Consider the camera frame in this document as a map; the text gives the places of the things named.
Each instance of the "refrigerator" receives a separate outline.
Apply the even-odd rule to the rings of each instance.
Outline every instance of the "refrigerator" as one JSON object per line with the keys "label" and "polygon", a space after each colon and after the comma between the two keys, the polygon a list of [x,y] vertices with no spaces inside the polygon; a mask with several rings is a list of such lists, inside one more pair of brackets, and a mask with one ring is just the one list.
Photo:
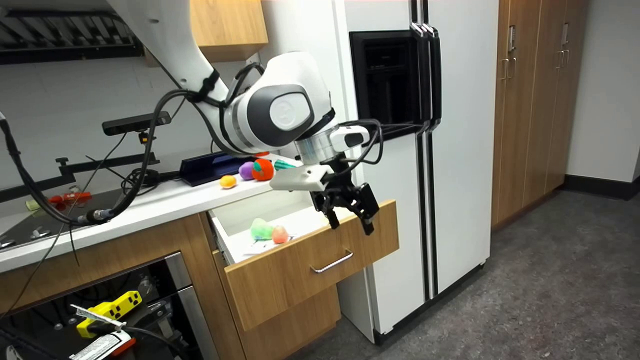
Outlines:
{"label": "refrigerator", "polygon": [[489,258],[498,0],[262,6],[261,61],[307,51],[339,120],[389,124],[381,162],[354,177],[397,201],[400,248],[338,285],[342,314],[380,344]]}

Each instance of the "purple toy fruit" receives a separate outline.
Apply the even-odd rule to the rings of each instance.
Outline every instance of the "purple toy fruit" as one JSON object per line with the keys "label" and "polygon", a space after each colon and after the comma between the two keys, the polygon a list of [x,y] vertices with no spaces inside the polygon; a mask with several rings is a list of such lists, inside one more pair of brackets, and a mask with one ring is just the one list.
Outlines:
{"label": "purple toy fruit", "polygon": [[244,180],[253,180],[253,175],[251,174],[251,170],[253,169],[253,162],[247,161],[246,163],[240,165],[238,172],[240,173],[240,177]]}

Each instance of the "kitchen counter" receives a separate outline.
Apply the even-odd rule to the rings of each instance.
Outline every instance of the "kitchen counter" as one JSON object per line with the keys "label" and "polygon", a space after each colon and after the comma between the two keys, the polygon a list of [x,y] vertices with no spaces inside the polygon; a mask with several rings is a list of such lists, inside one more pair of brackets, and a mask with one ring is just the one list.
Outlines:
{"label": "kitchen counter", "polygon": [[[265,158],[281,159],[295,165],[301,164],[276,154],[269,154]],[[239,175],[235,177],[237,186],[232,189],[223,189],[219,181],[196,187],[190,187],[182,181],[160,184],[154,191],[137,197],[127,210],[112,221],[74,231],[74,245],[76,249],[82,249],[271,190],[266,181],[244,181]],[[0,223],[3,228],[9,228],[11,223],[17,224],[23,218],[22,215],[15,215],[0,219]],[[54,238],[55,236],[50,236],[0,252],[0,273],[40,261]],[[63,234],[48,258],[71,250],[70,237],[68,234]]]}

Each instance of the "stovetop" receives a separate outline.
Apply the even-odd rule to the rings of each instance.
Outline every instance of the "stovetop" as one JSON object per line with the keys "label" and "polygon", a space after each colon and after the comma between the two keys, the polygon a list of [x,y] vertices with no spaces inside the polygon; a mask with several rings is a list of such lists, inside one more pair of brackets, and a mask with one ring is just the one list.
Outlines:
{"label": "stovetop", "polygon": [[[122,191],[120,189],[92,195],[91,199],[85,202],[78,202],[69,216],[78,217],[85,214],[89,209],[112,208],[121,196]],[[62,213],[66,214],[69,207],[70,205],[62,210]],[[60,225],[57,220],[50,217],[44,210],[34,211],[26,219],[0,235],[0,252],[56,236],[60,230]],[[83,227],[86,226],[74,227],[73,231]],[[34,236],[34,231],[37,231],[39,236]],[[65,228],[62,233],[68,233],[68,228]]]}

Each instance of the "gray carpet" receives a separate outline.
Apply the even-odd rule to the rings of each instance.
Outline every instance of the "gray carpet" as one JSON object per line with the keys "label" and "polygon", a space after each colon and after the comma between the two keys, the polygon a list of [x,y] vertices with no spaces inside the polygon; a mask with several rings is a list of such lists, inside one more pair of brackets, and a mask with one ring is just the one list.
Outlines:
{"label": "gray carpet", "polygon": [[290,360],[640,359],[640,195],[560,192],[491,250],[382,347],[342,319]]}

